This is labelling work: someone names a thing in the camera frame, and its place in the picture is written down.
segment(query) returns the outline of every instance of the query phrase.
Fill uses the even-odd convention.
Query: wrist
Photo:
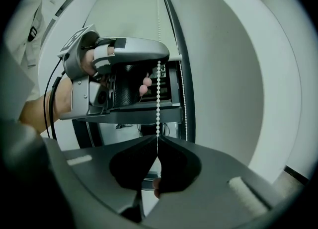
[[[58,120],[60,115],[71,111],[71,96],[72,96],[72,82],[69,78],[61,80],[57,87],[54,103],[53,103],[53,118]]]

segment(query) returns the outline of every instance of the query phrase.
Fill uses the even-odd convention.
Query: hand
[[[160,181],[161,181],[161,178],[154,179],[154,181],[153,181],[153,187],[154,187],[154,189],[155,189],[154,194],[155,194],[155,196],[156,196],[157,198],[160,198],[160,192],[159,192],[159,184],[160,184]]]
[[[114,47],[108,47],[107,54],[111,55],[113,53],[114,53]],[[96,70],[92,67],[92,64],[91,64],[93,60],[94,60],[94,50],[88,50],[81,61],[81,67],[90,76],[93,76],[96,73]],[[149,75],[147,74],[147,76],[143,80],[143,85],[141,85],[139,88],[140,96],[143,96],[144,94],[146,94],[148,91],[147,87],[151,86],[152,84],[152,81],[148,76]],[[104,76],[101,83],[106,82],[106,80],[107,80],[107,77]]]

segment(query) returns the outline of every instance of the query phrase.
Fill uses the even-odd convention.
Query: white bead chain
[[[160,26],[160,12],[159,12],[159,0],[157,0],[157,19],[158,19],[158,40],[161,42],[161,26]],[[160,77],[161,77],[161,61],[158,61],[157,65],[157,152],[158,152],[158,138],[160,133]]]
[[[168,9],[169,15],[171,15],[171,10],[170,10],[169,5],[167,4],[166,7]],[[171,19],[171,24],[172,24],[174,37],[175,37],[175,44],[177,46],[178,54],[180,54],[179,45],[178,45],[178,39],[177,39],[177,35],[176,35],[176,30],[175,30],[175,27],[174,27],[173,19]],[[158,34],[159,34],[159,37],[161,37],[161,29],[160,29],[159,19],[158,19]],[[180,67],[180,74],[181,74],[181,84],[182,84],[181,86],[182,86],[183,104],[184,104],[185,140],[187,141],[188,140],[188,124],[187,124],[188,118],[187,118],[187,106],[186,106],[186,101],[185,101],[184,80],[183,80],[183,72],[182,72],[181,61],[179,61],[179,67]]]
[[[160,65],[161,61],[158,61],[157,65],[157,142],[158,142],[158,137],[160,133],[160,76],[161,76],[161,71],[160,71]]]

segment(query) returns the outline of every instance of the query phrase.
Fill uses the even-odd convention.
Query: black strap
[[[33,39],[36,37],[37,33],[38,33],[38,31],[36,30],[36,28],[34,26],[32,26],[32,28],[30,29],[29,36],[28,36],[28,41],[29,42],[33,41]]]

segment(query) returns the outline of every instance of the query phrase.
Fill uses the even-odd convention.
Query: forearm
[[[58,120],[62,113],[71,110],[71,92],[72,82],[69,78],[62,80],[56,90],[53,104],[53,120]],[[50,126],[49,116],[49,101],[51,92],[46,93],[45,107],[47,124]],[[32,126],[38,133],[45,131],[44,110],[43,110],[44,96],[32,101],[27,101],[20,115],[20,122]]]

